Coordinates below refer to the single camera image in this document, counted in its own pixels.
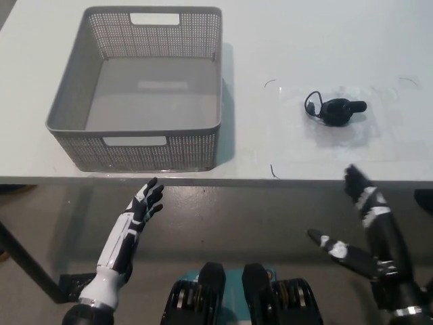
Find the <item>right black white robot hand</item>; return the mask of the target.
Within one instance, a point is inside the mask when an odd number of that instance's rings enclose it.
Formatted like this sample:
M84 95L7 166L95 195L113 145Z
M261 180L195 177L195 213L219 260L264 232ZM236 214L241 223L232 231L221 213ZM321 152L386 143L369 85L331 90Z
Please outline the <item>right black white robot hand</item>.
M355 165L345 169L344 189L358 213L369 250L320 230L309 229L307 236L332 261L370 281L379 309L397 317L428 313L428 298L415 281L409 249L382 192Z

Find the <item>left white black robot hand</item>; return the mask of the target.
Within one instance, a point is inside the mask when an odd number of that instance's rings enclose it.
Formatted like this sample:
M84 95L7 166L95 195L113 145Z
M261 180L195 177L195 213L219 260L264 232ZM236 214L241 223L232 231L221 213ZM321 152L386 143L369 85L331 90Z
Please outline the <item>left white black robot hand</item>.
M106 267L120 275L130 270L146 223L162 210L163 189L164 186L154 177L134 195L118 216L99 256L98 267Z

